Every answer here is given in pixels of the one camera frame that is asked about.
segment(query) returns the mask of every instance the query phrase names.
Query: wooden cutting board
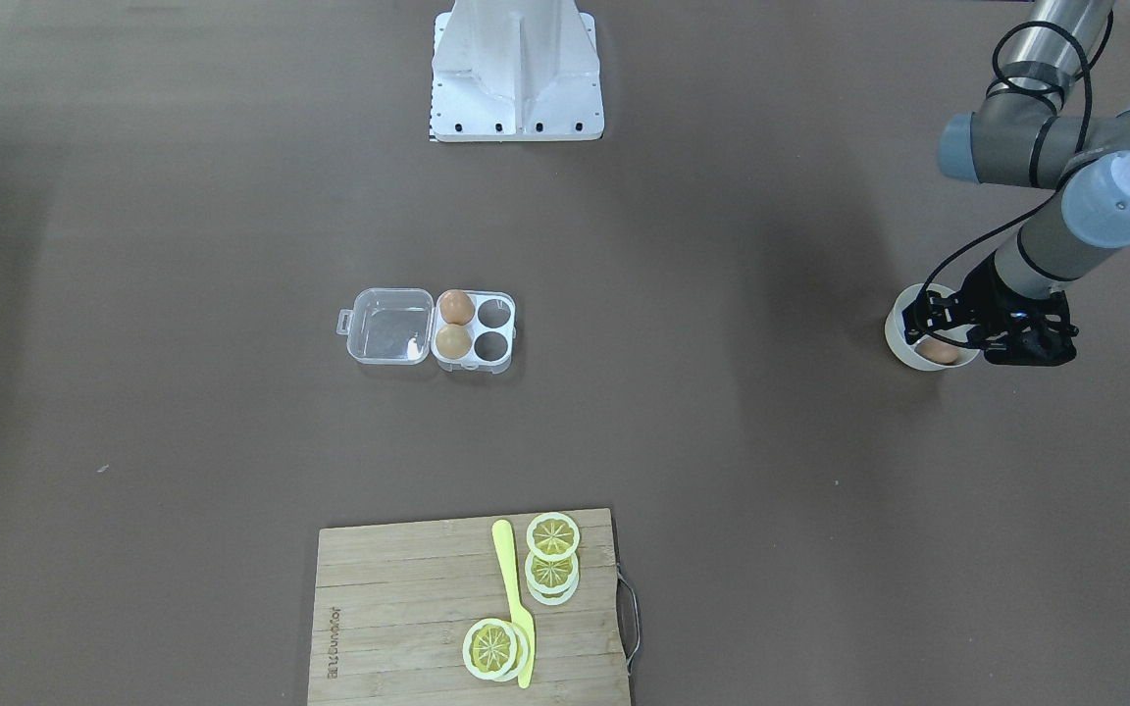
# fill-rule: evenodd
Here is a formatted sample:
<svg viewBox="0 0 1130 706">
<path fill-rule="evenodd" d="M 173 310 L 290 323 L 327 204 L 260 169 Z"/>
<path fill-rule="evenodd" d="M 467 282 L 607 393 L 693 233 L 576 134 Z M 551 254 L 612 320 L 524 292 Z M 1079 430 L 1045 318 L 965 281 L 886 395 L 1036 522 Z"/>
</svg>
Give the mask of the wooden cutting board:
<svg viewBox="0 0 1130 706">
<path fill-rule="evenodd" d="M 480 618 L 508 619 L 493 517 L 323 529 L 316 549 L 308 705 L 631 706 L 616 612 L 614 518 L 566 509 L 582 532 L 579 586 L 562 605 L 525 591 L 525 525 L 516 538 L 521 602 L 534 617 L 530 688 L 477 680 L 461 643 Z"/>
</svg>

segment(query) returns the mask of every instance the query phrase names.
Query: lime slice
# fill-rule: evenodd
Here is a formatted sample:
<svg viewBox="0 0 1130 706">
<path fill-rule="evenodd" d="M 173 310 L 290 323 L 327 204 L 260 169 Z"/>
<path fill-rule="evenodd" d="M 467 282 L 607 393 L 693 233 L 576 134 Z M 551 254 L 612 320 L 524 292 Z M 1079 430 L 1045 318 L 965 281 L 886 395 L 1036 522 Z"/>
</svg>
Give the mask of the lime slice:
<svg viewBox="0 0 1130 706">
<path fill-rule="evenodd" d="M 516 662 L 516 634 L 510 622 L 483 618 L 464 634 L 464 669 L 480 680 L 496 680 Z"/>
<path fill-rule="evenodd" d="M 566 600 L 574 598 L 574 591 L 577 591 L 577 579 L 574 581 L 573 585 L 570 585 L 570 587 L 565 590 L 565 593 L 559 595 L 544 595 L 533 589 L 528 589 L 528 591 L 530 592 L 531 599 L 538 600 L 538 602 L 544 605 L 560 605 L 560 603 L 566 602 Z"/>
<path fill-rule="evenodd" d="M 544 595 L 559 595 L 577 583 L 577 554 L 564 559 L 544 561 L 533 554 L 525 554 L 525 589 Z"/>
<path fill-rule="evenodd" d="M 525 528 L 530 554 L 546 561 L 564 559 L 577 549 L 579 531 L 574 520 L 560 513 L 544 513 Z"/>
<path fill-rule="evenodd" d="M 516 676 L 521 673 L 521 670 L 525 668 L 525 661 L 530 657 L 530 638 L 525 637 L 525 631 L 519 628 L 512 622 L 508 622 L 508 627 L 516 635 L 516 666 L 508 670 L 507 674 L 503 674 L 502 678 L 494 680 L 514 680 Z"/>
</svg>

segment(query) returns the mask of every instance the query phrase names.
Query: knife handle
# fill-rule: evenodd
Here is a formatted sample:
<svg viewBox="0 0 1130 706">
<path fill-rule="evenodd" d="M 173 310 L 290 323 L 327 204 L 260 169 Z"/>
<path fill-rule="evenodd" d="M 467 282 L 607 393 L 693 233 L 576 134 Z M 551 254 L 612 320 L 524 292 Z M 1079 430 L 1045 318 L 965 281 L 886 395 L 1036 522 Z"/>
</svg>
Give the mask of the knife handle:
<svg viewBox="0 0 1130 706">
<path fill-rule="evenodd" d="M 521 591 L 516 589 L 516 544 L 512 540 L 508 520 L 496 520 L 490 525 L 490 539 L 494 540 L 494 555 L 499 559 L 499 573 L 503 575 L 503 590 L 508 594 L 508 605 L 521 605 Z"/>
</svg>

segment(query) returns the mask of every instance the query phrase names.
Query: brown egg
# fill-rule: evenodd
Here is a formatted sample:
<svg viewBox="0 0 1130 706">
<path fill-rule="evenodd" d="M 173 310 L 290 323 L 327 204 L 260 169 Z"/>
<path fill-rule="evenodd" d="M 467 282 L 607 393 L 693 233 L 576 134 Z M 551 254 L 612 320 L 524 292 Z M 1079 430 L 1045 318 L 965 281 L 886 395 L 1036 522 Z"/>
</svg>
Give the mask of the brown egg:
<svg viewBox="0 0 1130 706">
<path fill-rule="evenodd" d="M 916 350 L 919 356 L 928 358 L 932 363 L 939 363 L 941 366 L 951 366 L 960 357 L 960 349 L 958 347 L 933 338 L 923 340 L 914 350 Z"/>
<path fill-rule="evenodd" d="M 473 300 L 459 289 L 449 289 L 438 298 L 438 313 L 444 322 L 466 325 L 473 317 Z"/>
<path fill-rule="evenodd" d="M 447 324 L 435 333 L 435 348 L 438 349 L 440 356 L 444 358 L 463 358 L 466 354 L 470 352 L 470 347 L 473 346 L 473 341 L 470 340 L 470 332 L 464 330 L 464 326 L 458 326 L 455 324 Z"/>
</svg>

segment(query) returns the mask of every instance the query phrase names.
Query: egg carton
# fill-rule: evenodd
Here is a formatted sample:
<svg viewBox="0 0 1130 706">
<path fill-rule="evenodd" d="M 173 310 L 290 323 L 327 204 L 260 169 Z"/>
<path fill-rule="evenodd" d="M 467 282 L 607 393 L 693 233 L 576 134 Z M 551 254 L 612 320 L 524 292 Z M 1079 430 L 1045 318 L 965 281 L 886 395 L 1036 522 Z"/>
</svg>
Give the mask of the egg carton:
<svg viewBox="0 0 1130 706">
<path fill-rule="evenodd" d="M 447 322 L 434 296 L 425 289 L 372 287 L 341 308 L 336 333 L 346 337 L 346 351 L 367 366 L 416 366 L 429 354 L 444 371 L 485 371 L 497 375 L 512 365 L 516 338 L 516 304 L 502 291 L 462 290 L 473 300 L 475 314 L 463 325 L 470 348 L 461 358 L 444 358 L 435 334 Z"/>
</svg>

